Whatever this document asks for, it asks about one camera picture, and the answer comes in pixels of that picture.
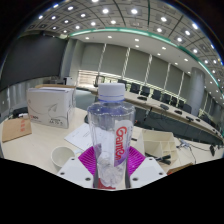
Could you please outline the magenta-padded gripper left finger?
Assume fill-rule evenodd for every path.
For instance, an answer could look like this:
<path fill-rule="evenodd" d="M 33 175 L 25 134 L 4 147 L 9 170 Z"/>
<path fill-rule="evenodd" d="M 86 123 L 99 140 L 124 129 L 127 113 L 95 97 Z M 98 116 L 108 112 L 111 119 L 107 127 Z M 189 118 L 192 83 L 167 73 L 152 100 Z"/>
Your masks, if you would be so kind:
<path fill-rule="evenodd" d="M 70 157 L 57 175 L 84 188 L 94 187 L 97 171 L 94 149 L 90 147 L 78 157 Z"/>

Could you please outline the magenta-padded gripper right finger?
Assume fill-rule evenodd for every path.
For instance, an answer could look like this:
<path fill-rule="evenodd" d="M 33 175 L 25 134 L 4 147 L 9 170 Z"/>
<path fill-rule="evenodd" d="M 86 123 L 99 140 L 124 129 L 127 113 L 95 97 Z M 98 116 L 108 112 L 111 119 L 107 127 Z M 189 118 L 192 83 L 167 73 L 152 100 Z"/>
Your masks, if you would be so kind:
<path fill-rule="evenodd" d="M 126 188 L 140 188 L 167 174 L 153 157 L 145 157 L 134 147 L 129 148 L 126 166 Z"/>

